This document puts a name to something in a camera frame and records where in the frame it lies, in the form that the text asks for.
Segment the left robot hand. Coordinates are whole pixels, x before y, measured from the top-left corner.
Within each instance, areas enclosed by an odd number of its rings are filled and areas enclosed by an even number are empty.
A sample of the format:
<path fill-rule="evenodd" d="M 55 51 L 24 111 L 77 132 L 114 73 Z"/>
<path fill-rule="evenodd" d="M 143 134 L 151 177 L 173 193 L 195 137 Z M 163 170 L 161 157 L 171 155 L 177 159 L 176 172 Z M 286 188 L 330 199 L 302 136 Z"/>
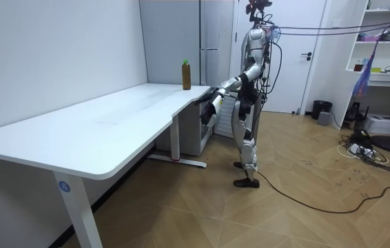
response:
<path fill-rule="evenodd" d="M 223 95 L 216 93 L 215 97 L 210 101 L 206 101 L 206 104 L 201 112 L 201 123 L 205 126 L 212 126 L 214 119 L 220 113 L 223 104 Z"/>

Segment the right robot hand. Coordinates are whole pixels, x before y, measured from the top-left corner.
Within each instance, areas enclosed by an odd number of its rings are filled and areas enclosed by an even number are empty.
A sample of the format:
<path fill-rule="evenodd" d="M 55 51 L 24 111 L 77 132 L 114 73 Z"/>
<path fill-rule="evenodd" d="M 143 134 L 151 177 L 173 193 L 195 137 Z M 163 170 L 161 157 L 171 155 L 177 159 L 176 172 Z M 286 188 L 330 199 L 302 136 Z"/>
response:
<path fill-rule="evenodd" d="M 202 97 L 200 97 L 198 100 L 194 101 L 194 104 L 199 105 L 199 104 L 204 103 L 206 101 L 210 101 L 212 98 L 215 97 L 217 91 L 218 91 L 217 87 L 210 87 L 210 89 L 204 95 L 202 95 Z"/>

